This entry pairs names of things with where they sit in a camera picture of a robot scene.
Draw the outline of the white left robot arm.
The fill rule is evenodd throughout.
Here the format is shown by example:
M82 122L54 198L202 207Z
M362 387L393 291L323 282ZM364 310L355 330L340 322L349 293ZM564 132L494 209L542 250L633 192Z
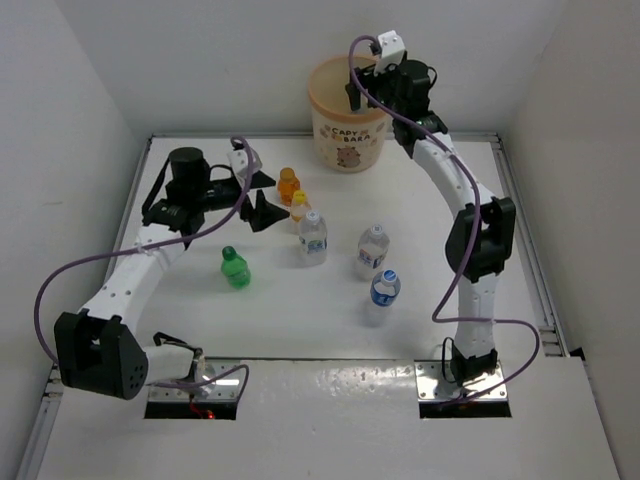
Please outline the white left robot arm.
M158 333L151 346L136 338L143 310L161 279L194 240L213 233L203 226L209 212L224 211L260 232L288 218L264 191L275 180L263 173L257 152L245 139L231 141L225 169L212 179L201 149L180 147L168 154L142 205L134 245L116 252L120 262L100 290L76 313L54 325L57 364L64 386L131 400L145 386L196 392L235 373L205 375L201 348Z

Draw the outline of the clear bottle QR cap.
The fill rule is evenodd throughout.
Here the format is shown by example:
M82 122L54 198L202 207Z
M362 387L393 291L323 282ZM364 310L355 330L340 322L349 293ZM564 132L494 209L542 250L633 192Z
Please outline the clear bottle QR cap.
M320 265L326 261L328 230L324 217L318 210L310 210L302 217L298 238L305 266Z

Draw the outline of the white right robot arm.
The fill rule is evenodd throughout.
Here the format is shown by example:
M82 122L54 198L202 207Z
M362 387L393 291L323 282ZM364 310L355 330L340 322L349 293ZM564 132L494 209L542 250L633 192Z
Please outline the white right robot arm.
M447 126L430 107L434 68L418 60L402 60L384 72L351 64L349 75L345 90L351 109L367 105L391 116L396 142L429 175L453 216L445 257L454 279L444 295L458 296L450 380L463 385L492 373L498 360L494 297L512 254L515 204L486 189L453 147Z

